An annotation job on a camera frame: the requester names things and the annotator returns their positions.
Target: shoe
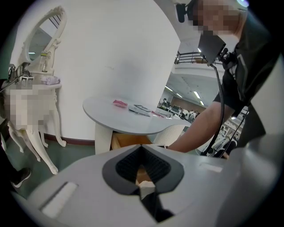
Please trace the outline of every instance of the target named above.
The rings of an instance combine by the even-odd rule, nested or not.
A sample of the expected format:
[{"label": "shoe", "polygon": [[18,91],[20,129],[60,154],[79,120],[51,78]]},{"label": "shoe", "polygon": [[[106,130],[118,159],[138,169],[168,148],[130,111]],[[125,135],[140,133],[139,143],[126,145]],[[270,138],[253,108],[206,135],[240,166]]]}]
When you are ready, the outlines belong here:
[{"label": "shoe", "polygon": [[26,180],[27,178],[29,178],[32,174],[32,171],[30,168],[23,168],[20,171],[18,171],[18,174],[21,175],[20,181],[19,182],[15,182],[13,183],[15,188],[19,188],[21,187],[22,183],[24,180]]}]

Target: tissue box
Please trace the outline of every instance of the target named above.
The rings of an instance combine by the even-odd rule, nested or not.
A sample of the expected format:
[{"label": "tissue box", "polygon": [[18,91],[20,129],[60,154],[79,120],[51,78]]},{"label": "tissue box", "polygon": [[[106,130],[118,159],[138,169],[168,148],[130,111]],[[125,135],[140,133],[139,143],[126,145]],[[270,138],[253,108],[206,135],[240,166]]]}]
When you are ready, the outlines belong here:
[{"label": "tissue box", "polygon": [[40,79],[41,83],[51,85],[60,83],[60,79],[56,76],[42,76]]}]

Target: black shirt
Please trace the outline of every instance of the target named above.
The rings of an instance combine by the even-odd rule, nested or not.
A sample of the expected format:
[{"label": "black shirt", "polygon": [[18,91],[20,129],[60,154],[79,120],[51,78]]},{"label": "black shirt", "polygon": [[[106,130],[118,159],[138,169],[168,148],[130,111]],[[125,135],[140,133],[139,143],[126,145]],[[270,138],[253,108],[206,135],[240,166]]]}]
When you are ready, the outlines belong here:
[{"label": "black shirt", "polygon": [[[234,53],[238,59],[237,66],[225,71],[222,88],[224,103],[235,110],[233,116],[236,117],[244,106],[248,106],[249,113],[237,145],[243,147],[253,138],[265,134],[265,129],[250,101],[271,73],[280,52],[276,50],[265,27],[248,12]],[[219,94],[214,102],[220,102]]]}]

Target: railing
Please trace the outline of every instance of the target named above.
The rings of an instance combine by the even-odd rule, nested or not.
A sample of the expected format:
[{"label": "railing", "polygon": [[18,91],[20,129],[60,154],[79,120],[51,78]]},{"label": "railing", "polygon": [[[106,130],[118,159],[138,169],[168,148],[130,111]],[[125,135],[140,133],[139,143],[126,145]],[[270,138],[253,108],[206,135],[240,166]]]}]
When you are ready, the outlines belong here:
[{"label": "railing", "polygon": [[[190,52],[190,53],[183,53],[177,52],[176,59],[174,61],[176,65],[181,63],[197,63],[197,64],[207,64],[208,61],[206,59],[203,59],[200,56],[200,52]],[[213,62],[213,64],[222,65],[222,62],[219,62],[218,60]]]}]

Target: person's arm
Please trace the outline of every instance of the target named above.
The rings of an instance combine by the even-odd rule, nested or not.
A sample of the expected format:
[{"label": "person's arm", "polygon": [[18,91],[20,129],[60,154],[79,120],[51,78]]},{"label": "person's arm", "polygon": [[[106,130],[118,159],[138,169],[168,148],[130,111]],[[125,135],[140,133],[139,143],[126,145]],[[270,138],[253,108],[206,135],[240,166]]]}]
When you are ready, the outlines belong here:
[{"label": "person's arm", "polygon": [[[225,105],[224,122],[234,113],[231,107]],[[205,144],[218,130],[220,124],[221,104],[213,102],[192,123],[183,136],[179,137],[168,149],[189,152]]]}]

